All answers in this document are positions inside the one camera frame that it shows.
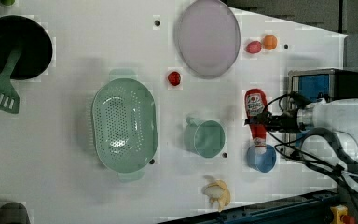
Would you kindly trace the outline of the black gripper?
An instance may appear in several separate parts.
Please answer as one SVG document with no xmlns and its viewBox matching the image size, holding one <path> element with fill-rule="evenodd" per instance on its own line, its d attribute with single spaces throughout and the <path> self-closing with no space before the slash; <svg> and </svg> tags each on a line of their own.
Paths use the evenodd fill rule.
<svg viewBox="0 0 358 224">
<path fill-rule="evenodd" d="M 267 113 L 260 113 L 257 115 L 258 119 L 268 119 L 265 120 L 254 120 L 246 119 L 245 125 L 266 125 L 267 130 L 272 132 L 280 133 L 298 133 L 299 128 L 297 125 L 296 116 L 288 113 L 283 113 L 279 116 L 272 115 L 269 117 Z"/>
</svg>

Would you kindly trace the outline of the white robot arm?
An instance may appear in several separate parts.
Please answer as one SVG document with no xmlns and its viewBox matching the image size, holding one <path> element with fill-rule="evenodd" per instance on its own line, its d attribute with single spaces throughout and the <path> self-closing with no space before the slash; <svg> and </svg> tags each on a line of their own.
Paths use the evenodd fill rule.
<svg viewBox="0 0 358 224">
<path fill-rule="evenodd" d="M 262 105 L 252 107 L 245 124 L 267 133 L 294 135 L 298 146 L 295 141 L 278 142 L 296 153 L 288 160 L 327 175 L 358 195 L 358 98 L 313 103 L 292 97 L 291 101 L 295 107 L 280 115 Z"/>
</svg>

